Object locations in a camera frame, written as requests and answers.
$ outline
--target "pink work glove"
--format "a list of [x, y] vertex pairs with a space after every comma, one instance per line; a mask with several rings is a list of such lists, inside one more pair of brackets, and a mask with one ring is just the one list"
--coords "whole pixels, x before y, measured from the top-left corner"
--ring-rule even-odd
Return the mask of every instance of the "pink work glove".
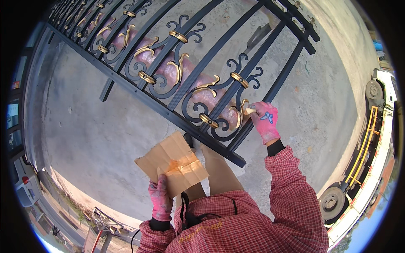
[[149, 195], [153, 203], [152, 217], [158, 221], [171, 221], [173, 199], [167, 195], [167, 177], [165, 174], [159, 175], [158, 184], [149, 180]]
[[256, 113], [250, 114], [250, 118], [253, 121], [256, 130], [259, 132], [263, 139], [263, 145], [270, 140], [280, 138], [280, 135], [276, 129], [277, 124], [277, 113], [278, 110], [270, 103], [265, 103], [263, 101], [249, 104], [249, 108], [256, 109]]

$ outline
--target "red plaid shirt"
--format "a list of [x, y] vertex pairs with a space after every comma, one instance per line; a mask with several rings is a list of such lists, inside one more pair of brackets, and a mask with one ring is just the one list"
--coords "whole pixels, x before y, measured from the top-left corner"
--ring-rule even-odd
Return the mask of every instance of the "red plaid shirt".
[[266, 157], [265, 163], [272, 175], [274, 222], [260, 213], [247, 192], [230, 191], [190, 202], [194, 215], [213, 213], [221, 218], [208, 216], [187, 230], [181, 231], [180, 208], [175, 211], [176, 230], [154, 231], [144, 221], [137, 252], [327, 252], [328, 234], [315, 191], [298, 169], [291, 147]]

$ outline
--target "license plate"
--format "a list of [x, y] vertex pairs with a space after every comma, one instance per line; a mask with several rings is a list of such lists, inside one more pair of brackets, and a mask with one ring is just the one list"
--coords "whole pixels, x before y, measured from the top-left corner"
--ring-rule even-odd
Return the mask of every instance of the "license plate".
[[31, 194], [31, 197], [32, 197], [32, 198], [35, 198], [35, 194], [34, 194], [34, 191], [33, 191], [32, 189], [28, 189], [28, 191], [30, 192], [30, 194]]

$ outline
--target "truck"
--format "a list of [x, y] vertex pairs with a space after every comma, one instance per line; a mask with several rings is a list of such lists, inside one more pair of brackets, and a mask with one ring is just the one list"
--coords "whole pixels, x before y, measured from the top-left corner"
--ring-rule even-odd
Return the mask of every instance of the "truck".
[[329, 250], [363, 220], [383, 184], [382, 173], [392, 156], [392, 129], [396, 102], [395, 77], [374, 69], [366, 85], [366, 117], [357, 148], [344, 172], [318, 199]]

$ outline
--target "cord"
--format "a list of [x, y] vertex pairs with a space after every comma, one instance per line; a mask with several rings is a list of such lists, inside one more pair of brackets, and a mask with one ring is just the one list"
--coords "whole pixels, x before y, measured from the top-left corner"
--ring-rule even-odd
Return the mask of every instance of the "cord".
[[139, 230], [140, 230], [140, 229], [138, 229], [138, 231], [135, 232], [135, 234], [134, 234], [134, 236], [132, 237], [132, 240], [131, 240], [131, 250], [132, 250], [132, 253], [134, 253], [134, 248], [132, 248], [132, 242], [134, 241], [135, 235], [139, 232]]

